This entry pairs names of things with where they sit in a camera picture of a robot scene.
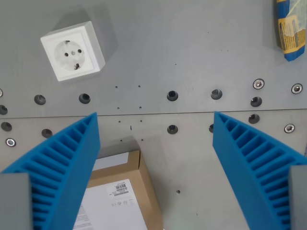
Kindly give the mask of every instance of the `countersunk hole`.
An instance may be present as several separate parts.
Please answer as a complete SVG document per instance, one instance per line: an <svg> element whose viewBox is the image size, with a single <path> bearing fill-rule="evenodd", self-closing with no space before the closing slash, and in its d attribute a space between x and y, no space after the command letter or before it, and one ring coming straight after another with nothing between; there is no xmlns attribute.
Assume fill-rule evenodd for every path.
<svg viewBox="0 0 307 230"><path fill-rule="evenodd" d="M251 124L255 124L255 123L259 122L259 121L260 121L260 117L259 117L258 114L252 114L248 118L248 122L250 122Z"/></svg>
<svg viewBox="0 0 307 230"><path fill-rule="evenodd" d="M175 100L178 99L178 93L176 91L170 91L167 94L167 99L171 102L174 102Z"/></svg>
<svg viewBox="0 0 307 230"><path fill-rule="evenodd" d="M7 138L7 139L5 140L5 143L6 143L6 145L9 146L9 147L14 147L14 146L16 146L16 141L15 141L13 138Z"/></svg>
<svg viewBox="0 0 307 230"><path fill-rule="evenodd" d="M167 132L169 134L176 134L178 132L178 127L175 125L170 125L169 127L167 127Z"/></svg>
<svg viewBox="0 0 307 230"><path fill-rule="evenodd" d="M82 104L89 104L89 102L91 101L91 97L86 93L81 93L79 96L79 101Z"/></svg>
<svg viewBox="0 0 307 230"><path fill-rule="evenodd" d="M8 109L4 105L0 105L0 114L6 115L8 113Z"/></svg>
<svg viewBox="0 0 307 230"><path fill-rule="evenodd" d="M52 131L50 129L47 129L47 128L43 129L42 136L44 138L52 137L52 135L53 135L53 133L52 133Z"/></svg>
<svg viewBox="0 0 307 230"><path fill-rule="evenodd" d="M43 95L36 95L34 101L38 105L44 105L46 103L46 98Z"/></svg>
<svg viewBox="0 0 307 230"><path fill-rule="evenodd" d="M295 126L293 124L287 124L284 127L285 133L292 133L295 130Z"/></svg>
<svg viewBox="0 0 307 230"><path fill-rule="evenodd" d="M213 133L213 124L209 126L209 131Z"/></svg>
<svg viewBox="0 0 307 230"><path fill-rule="evenodd" d="M211 92L211 98L214 99L214 100L219 100L223 95L223 92L221 90L213 90Z"/></svg>
<svg viewBox="0 0 307 230"><path fill-rule="evenodd" d="M253 107L258 107L262 104L262 99L261 97L254 97L253 99L251 99L250 101L250 105Z"/></svg>
<svg viewBox="0 0 307 230"><path fill-rule="evenodd" d="M12 130L12 125L8 122L2 122L1 128L6 132L10 132Z"/></svg>

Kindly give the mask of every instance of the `yellow label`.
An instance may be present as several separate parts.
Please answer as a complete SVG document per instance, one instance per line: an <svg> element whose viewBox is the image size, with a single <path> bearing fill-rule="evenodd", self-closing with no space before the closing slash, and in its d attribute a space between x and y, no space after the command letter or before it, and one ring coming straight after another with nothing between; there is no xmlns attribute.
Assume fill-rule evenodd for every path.
<svg viewBox="0 0 307 230"><path fill-rule="evenodd" d="M306 30L298 31L296 15L278 19L278 29L284 54L298 51L305 45Z"/></svg>

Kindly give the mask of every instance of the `white label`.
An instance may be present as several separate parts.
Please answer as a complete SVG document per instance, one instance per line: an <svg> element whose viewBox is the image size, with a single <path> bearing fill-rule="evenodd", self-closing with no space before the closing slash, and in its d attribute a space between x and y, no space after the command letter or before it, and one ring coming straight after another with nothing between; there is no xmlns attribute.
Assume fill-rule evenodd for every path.
<svg viewBox="0 0 307 230"><path fill-rule="evenodd" d="M87 188L74 230L147 230L130 180Z"/></svg>

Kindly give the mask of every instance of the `metal plate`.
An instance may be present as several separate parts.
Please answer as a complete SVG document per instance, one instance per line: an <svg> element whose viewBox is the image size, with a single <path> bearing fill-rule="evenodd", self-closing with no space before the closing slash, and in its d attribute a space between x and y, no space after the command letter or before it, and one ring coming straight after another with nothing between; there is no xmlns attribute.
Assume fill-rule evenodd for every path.
<svg viewBox="0 0 307 230"><path fill-rule="evenodd" d="M0 8L5 117L245 111L254 109L255 96L261 110L307 108L305 90L291 93L295 83L307 85L307 56L284 59L272 2L7 0ZM40 37L89 20L106 65L58 82ZM252 87L258 78L261 90ZM211 99L214 89L222 90L220 100ZM171 90L179 94L175 102L166 98ZM89 104L79 102L81 93L90 95ZM35 104L37 94L45 105Z"/></svg>
<svg viewBox="0 0 307 230"><path fill-rule="evenodd" d="M226 113L248 123L253 112ZM258 111L254 127L304 153L307 111ZM45 140L41 131L56 133L81 117L0 119L12 125L0 129L0 171ZM99 157L141 149L153 180L165 230L248 230L241 209L212 147L212 113L100 116ZM287 124L295 131L284 132ZM178 132L170 135L169 125ZM14 148L6 146L14 138Z"/></svg>

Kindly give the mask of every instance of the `bolt hole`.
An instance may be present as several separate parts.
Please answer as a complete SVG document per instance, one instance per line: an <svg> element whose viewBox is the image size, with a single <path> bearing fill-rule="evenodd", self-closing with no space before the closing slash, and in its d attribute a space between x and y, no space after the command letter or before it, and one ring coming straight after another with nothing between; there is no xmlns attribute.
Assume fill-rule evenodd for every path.
<svg viewBox="0 0 307 230"><path fill-rule="evenodd" d="M213 100L219 100L222 97L222 95L223 95L223 92L221 90L218 90L218 89L213 90L211 92L211 98Z"/></svg>
<svg viewBox="0 0 307 230"><path fill-rule="evenodd" d="M248 118L248 122L250 122L251 124L255 124L255 123L259 122L259 121L260 121L260 117L259 117L258 114L252 114Z"/></svg>
<svg viewBox="0 0 307 230"><path fill-rule="evenodd" d="M178 132L178 127L175 125L170 125L169 127L167 127L167 132L169 134L176 134Z"/></svg>
<svg viewBox="0 0 307 230"><path fill-rule="evenodd" d="M43 129L42 136L44 138L52 137L52 135L53 135L53 133L52 133L52 131L50 129L47 129L47 128Z"/></svg>
<svg viewBox="0 0 307 230"><path fill-rule="evenodd" d="M10 132L12 130L12 125L8 122L2 122L1 128L6 132Z"/></svg>
<svg viewBox="0 0 307 230"><path fill-rule="evenodd" d="M79 101L82 104L89 104L89 102L91 101L91 97L86 93L81 93L79 96Z"/></svg>
<svg viewBox="0 0 307 230"><path fill-rule="evenodd" d="M7 139L5 140L5 143L6 143L6 145L9 146L9 147L14 147L14 146L16 146L16 141L15 141L13 138L7 138Z"/></svg>
<svg viewBox="0 0 307 230"><path fill-rule="evenodd" d="M46 103L46 98L43 95L36 95L34 101L38 105L44 105Z"/></svg>
<svg viewBox="0 0 307 230"><path fill-rule="evenodd" d="M254 97L253 99L251 99L250 101L250 105L253 107L258 107L262 104L262 99L261 97Z"/></svg>
<svg viewBox="0 0 307 230"><path fill-rule="evenodd" d="M0 114L6 115L8 113L8 109L4 105L0 105Z"/></svg>
<svg viewBox="0 0 307 230"><path fill-rule="evenodd" d="M175 100L178 99L178 93L176 91L170 91L167 94L167 99L171 102L174 102Z"/></svg>
<svg viewBox="0 0 307 230"><path fill-rule="evenodd" d="M209 126L209 131L213 133L213 124Z"/></svg>

